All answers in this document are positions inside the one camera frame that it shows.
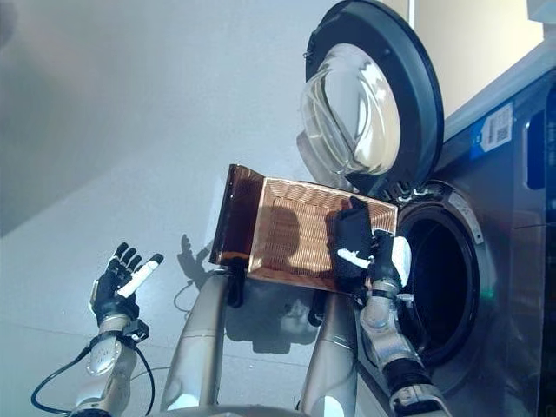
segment barcode label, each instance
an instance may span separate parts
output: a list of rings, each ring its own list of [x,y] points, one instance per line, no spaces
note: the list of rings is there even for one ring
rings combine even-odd
[[[485,152],[512,140],[513,106],[511,103],[496,110],[485,119],[480,146]]]

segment copper mesh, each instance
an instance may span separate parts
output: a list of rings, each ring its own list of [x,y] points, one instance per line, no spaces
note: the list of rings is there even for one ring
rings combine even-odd
[[[334,214],[353,194],[307,182],[266,178],[255,223],[249,276],[335,291]],[[357,195],[369,206],[371,227],[396,229],[397,208]]]

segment washing machine door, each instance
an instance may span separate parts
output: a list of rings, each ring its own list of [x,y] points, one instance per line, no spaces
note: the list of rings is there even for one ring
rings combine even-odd
[[[433,66],[406,22],[381,3],[338,3],[305,57],[298,145],[315,179],[318,164],[340,178],[331,185],[347,179],[390,201],[423,184],[440,154],[444,115]]]

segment white wall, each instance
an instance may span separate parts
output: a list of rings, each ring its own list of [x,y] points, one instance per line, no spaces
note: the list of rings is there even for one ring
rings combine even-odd
[[[415,31],[449,116],[542,41],[526,0],[415,0]]]

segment washing machine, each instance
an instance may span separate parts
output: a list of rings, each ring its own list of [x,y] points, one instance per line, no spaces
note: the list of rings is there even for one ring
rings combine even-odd
[[[453,415],[555,415],[553,58],[447,140],[433,65],[385,5],[337,4],[305,58],[303,160],[317,182],[399,207],[414,297],[400,328]],[[384,404],[364,343],[359,356]]]

